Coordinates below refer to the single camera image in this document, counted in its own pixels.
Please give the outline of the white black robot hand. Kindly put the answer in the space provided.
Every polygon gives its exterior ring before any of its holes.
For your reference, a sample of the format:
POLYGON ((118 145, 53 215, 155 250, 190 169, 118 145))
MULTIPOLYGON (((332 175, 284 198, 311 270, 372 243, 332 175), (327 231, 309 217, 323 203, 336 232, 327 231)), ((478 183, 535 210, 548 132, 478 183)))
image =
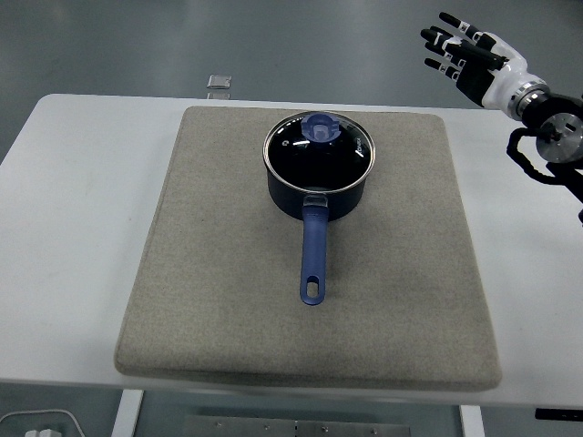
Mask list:
POLYGON ((516 91, 537 81, 527 72, 526 59, 495 34, 445 12, 439 18, 454 30, 433 25, 421 31, 424 48, 438 56, 425 65, 452 80, 473 103, 508 114, 516 91))

